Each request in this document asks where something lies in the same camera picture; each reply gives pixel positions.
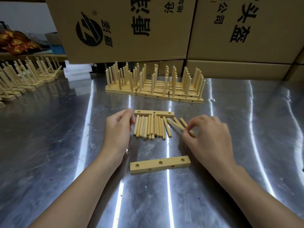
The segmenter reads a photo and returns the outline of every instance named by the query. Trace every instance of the logo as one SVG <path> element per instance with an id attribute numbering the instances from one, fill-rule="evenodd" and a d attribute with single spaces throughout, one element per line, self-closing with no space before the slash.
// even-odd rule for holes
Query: logo
<path id="1" fill-rule="evenodd" d="M 97 46 L 102 42 L 103 32 L 100 25 L 81 12 L 83 19 L 76 25 L 78 38 L 88 46 Z"/>

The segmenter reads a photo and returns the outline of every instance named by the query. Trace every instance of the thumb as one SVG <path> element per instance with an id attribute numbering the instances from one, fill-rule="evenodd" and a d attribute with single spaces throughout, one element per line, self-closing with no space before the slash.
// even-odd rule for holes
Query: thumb
<path id="1" fill-rule="evenodd" d="M 196 138 L 193 138 L 190 134 L 189 131 L 184 129 L 183 130 L 183 140 L 184 142 L 188 145 L 188 147 L 191 147 L 191 144 L 193 144 L 196 140 Z"/>
<path id="2" fill-rule="evenodd" d="M 130 119 L 133 116 L 133 111 L 131 109 L 127 109 L 124 114 L 121 116 L 120 121 L 118 122 L 119 124 L 125 124 L 125 125 L 130 125 Z"/>

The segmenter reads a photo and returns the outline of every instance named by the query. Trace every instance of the person's right hand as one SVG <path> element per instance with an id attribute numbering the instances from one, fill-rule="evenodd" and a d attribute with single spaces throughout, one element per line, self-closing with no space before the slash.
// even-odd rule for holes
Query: person's right hand
<path id="1" fill-rule="evenodd" d="M 189 131 L 195 126 L 199 128 L 199 134 L 192 138 Z M 183 140 L 212 175 L 223 170 L 222 167 L 236 165 L 227 124 L 216 116 L 200 115 L 191 119 L 183 130 Z"/>

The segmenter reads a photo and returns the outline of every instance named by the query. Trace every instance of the metal table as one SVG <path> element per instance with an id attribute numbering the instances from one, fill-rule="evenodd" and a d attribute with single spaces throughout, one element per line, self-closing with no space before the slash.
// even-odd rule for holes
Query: metal table
<path id="1" fill-rule="evenodd" d="M 207 79 L 203 104 L 107 94 L 105 80 L 45 84 L 0 111 L 0 227 L 27 227 L 95 159 L 105 118 L 121 109 L 174 111 L 185 121 L 218 115 L 234 157 L 264 189 L 304 218 L 301 87 L 275 81 Z M 186 149 L 135 139 L 106 185 L 89 227 L 250 227 Z M 189 155 L 192 164 L 130 175 L 129 162 Z"/>

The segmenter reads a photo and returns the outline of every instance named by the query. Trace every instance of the white wall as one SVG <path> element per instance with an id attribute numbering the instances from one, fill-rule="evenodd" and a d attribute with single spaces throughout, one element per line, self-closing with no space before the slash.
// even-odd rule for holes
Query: white wall
<path id="1" fill-rule="evenodd" d="M 42 40 L 45 33 L 57 31 L 46 3 L 0 1 L 0 20 L 11 30 L 28 31 Z"/>

